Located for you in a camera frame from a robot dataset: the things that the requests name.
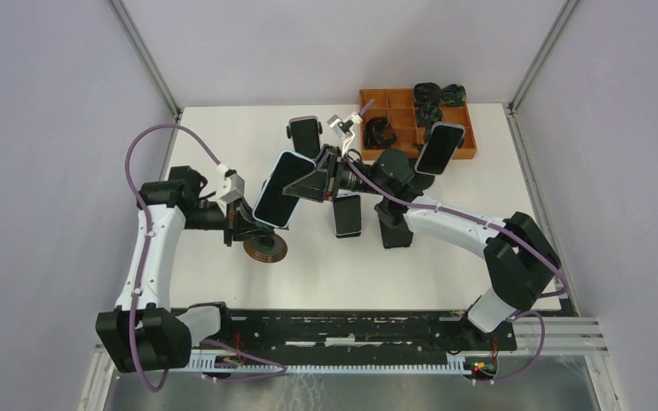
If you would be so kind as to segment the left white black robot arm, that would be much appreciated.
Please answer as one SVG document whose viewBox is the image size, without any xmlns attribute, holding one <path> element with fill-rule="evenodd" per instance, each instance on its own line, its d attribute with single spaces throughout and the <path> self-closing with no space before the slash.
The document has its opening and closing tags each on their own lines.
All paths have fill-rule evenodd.
<svg viewBox="0 0 658 411">
<path fill-rule="evenodd" d="M 252 221 L 243 198 L 222 205 L 202 195 L 207 182 L 191 167 L 178 166 L 167 180 L 147 182 L 139 190 L 138 238 L 127 279 L 114 308 L 99 313 L 95 324 L 119 372 L 183 368 L 203 341 L 220 349 L 236 337 L 223 302 L 172 309 L 171 276 L 184 231 L 217 231 L 226 246 L 240 242 L 259 262 L 278 262 L 288 253 L 273 229 Z"/>
</svg>

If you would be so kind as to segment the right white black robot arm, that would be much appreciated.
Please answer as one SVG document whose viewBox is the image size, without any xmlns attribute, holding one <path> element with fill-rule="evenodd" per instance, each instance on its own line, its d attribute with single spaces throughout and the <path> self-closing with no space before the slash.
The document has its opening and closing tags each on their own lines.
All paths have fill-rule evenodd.
<svg viewBox="0 0 658 411">
<path fill-rule="evenodd" d="M 428 235 L 461 247 L 487 266 L 490 288 L 468 309 L 460 339 L 471 349 L 484 348 L 507 319 L 530 310 L 549 296 L 546 287 L 561 278 L 561 262 L 536 221 L 517 211 L 511 217 L 488 217 L 461 211 L 425 195 L 432 175 L 419 174 L 404 152 L 383 151 L 372 164 L 341 156 L 324 146 L 314 169 L 281 184 L 283 194 L 323 202 L 341 190 L 378 194 L 375 210 L 387 246 L 406 247 L 415 235 Z"/>
</svg>

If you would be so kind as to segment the black small phone stand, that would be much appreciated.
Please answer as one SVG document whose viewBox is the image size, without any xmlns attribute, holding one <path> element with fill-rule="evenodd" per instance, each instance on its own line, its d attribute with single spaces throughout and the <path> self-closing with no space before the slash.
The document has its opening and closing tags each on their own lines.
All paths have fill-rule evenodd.
<svg viewBox="0 0 658 411">
<path fill-rule="evenodd" d="M 345 239 L 345 238 L 353 238 L 353 237 L 359 237 L 361 236 L 361 231 L 359 232 L 354 232 L 354 233 L 347 233 L 347 234 L 336 234 L 335 237 L 337 239 Z"/>
</svg>

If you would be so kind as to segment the lavender case phone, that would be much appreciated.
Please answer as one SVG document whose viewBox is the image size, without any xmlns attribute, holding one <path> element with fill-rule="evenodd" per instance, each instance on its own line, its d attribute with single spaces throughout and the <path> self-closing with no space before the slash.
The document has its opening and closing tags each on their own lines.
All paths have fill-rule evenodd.
<svg viewBox="0 0 658 411">
<path fill-rule="evenodd" d="M 362 232 L 361 197 L 348 194 L 337 197 L 333 202 L 335 235 Z"/>
</svg>

